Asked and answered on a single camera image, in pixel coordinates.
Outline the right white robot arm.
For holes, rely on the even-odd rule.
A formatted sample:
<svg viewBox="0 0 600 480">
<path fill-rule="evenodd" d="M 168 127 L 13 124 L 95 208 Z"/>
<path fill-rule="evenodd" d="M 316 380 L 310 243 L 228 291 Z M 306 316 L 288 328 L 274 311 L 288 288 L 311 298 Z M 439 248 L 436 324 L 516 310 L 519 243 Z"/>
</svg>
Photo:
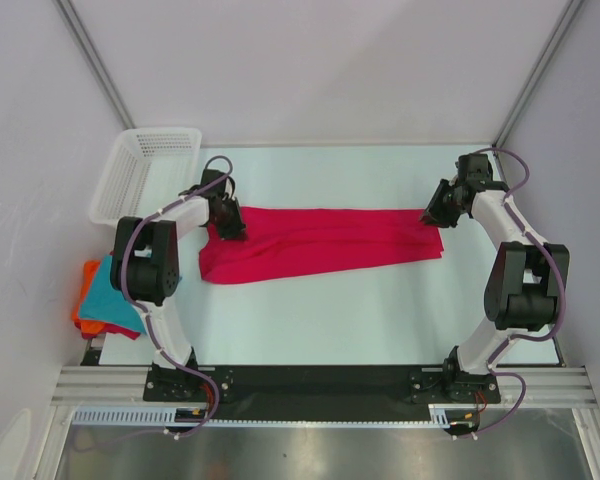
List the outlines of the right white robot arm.
<svg viewBox="0 0 600 480">
<path fill-rule="evenodd" d="M 455 176 L 439 182 L 420 217 L 427 226 L 454 228 L 467 215 L 496 250 L 483 295 L 484 318 L 451 350 L 436 386 L 453 403 L 497 401 L 499 361 L 519 341 L 553 339 L 566 310 L 569 250 L 550 243 L 526 220 L 513 188 L 495 179 L 490 152 L 460 156 Z"/>
</svg>

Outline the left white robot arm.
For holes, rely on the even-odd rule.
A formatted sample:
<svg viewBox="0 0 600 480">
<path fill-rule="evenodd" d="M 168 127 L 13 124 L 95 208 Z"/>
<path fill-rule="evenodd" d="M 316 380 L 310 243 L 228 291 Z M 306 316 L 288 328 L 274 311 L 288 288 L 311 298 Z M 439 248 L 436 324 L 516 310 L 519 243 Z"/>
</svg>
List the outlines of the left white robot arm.
<svg viewBox="0 0 600 480">
<path fill-rule="evenodd" d="M 229 171 L 205 168 L 199 184 L 145 218 L 118 221 L 110 282 L 139 315 L 156 350 L 153 363 L 169 371 L 166 387 L 177 398 L 201 387 L 194 348 L 186 338 L 173 296 L 180 283 L 179 241 L 200 227 L 223 240 L 246 238 L 246 224 Z"/>
</svg>

